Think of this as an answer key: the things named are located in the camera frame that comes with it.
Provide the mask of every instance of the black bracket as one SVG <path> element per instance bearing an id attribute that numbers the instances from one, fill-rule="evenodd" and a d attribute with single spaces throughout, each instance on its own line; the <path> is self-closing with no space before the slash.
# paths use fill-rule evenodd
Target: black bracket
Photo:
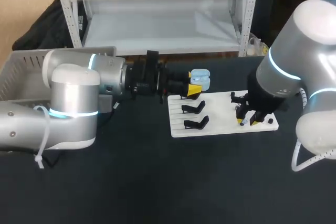
<path id="1" fill-rule="evenodd" d="M 190 120 L 185 120 L 184 121 L 184 126 L 186 129 L 197 129 L 197 130 L 202 130 L 204 127 L 208 124 L 209 122 L 209 116 L 205 116 L 201 122 L 193 122 Z"/>
<path id="2" fill-rule="evenodd" d="M 183 114 L 189 114 L 189 113 L 193 113 L 193 114 L 200 114 L 201 111 L 204 109 L 205 107 L 205 101 L 202 101 L 198 107 L 191 107 L 188 105 L 182 105 L 182 111 Z"/>

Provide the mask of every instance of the shelf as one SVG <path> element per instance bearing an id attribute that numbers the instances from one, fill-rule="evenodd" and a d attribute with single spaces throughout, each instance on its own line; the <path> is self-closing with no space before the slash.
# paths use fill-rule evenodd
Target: shelf
<path id="1" fill-rule="evenodd" d="M 228 11 L 199 10 L 118 12 L 94 14 L 85 47 L 115 46 L 117 55 L 239 51 Z"/>

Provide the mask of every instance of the white board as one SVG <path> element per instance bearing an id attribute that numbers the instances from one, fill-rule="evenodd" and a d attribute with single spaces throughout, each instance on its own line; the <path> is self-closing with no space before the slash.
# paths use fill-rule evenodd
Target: white board
<path id="1" fill-rule="evenodd" d="M 235 91 L 236 96 L 245 95 L 247 91 Z M 208 136 L 221 134 L 235 134 L 259 131 L 276 131 L 279 124 L 274 114 L 267 115 L 263 123 L 250 126 L 249 120 L 255 113 L 249 111 L 246 114 L 248 123 L 240 126 L 236 119 L 236 103 L 231 103 L 231 92 L 220 93 L 204 93 L 197 100 L 185 99 L 181 100 L 179 95 L 171 95 L 168 97 L 169 119 L 172 137 L 187 136 Z M 182 105 L 197 107 L 200 102 L 205 101 L 205 107 L 200 114 L 183 114 Z M 184 120 L 200 122 L 205 116 L 209 116 L 209 122 L 202 130 L 186 129 Z M 268 123 L 269 119 L 273 119 L 273 123 Z"/>

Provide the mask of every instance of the dark tablecloth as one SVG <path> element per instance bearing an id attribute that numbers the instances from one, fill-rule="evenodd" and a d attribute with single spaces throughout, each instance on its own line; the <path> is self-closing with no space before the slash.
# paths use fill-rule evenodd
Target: dark tablecloth
<path id="1" fill-rule="evenodd" d="M 207 68 L 208 92 L 223 92 L 246 90 L 260 61 L 169 68 Z M 67 151 L 54 169 L 27 154 L 0 156 L 0 222 L 334 223 L 336 162 L 291 170 L 302 105 L 288 103 L 275 132 L 172 138 L 158 97 L 124 101 L 91 147 Z"/>

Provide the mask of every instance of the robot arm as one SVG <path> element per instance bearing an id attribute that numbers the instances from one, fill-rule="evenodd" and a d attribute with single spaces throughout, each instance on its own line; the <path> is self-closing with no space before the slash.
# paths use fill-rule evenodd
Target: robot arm
<path id="1" fill-rule="evenodd" d="M 44 58 L 42 78 L 51 88 L 49 123 L 41 111 L 14 103 L 0 104 L 0 149 L 38 150 L 48 127 L 44 149 L 74 150 L 96 137 L 100 94 L 120 96 L 177 93 L 196 99 L 201 85 L 190 84 L 190 73 L 173 73 L 149 51 L 146 61 L 74 51 L 52 50 Z"/>
<path id="2" fill-rule="evenodd" d="M 304 87 L 308 103 L 296 133 L 303 146 L 316 155 L 336 148 L 335 17 L 336 7 L 327 2 L 310 0 L 299 5 L 268 55 L 249 75 L 248 104 L 244 103 L 245 110 L 257 111 L 252 125 Z M 237 119 L 243 116 L 237 112 Z"/>

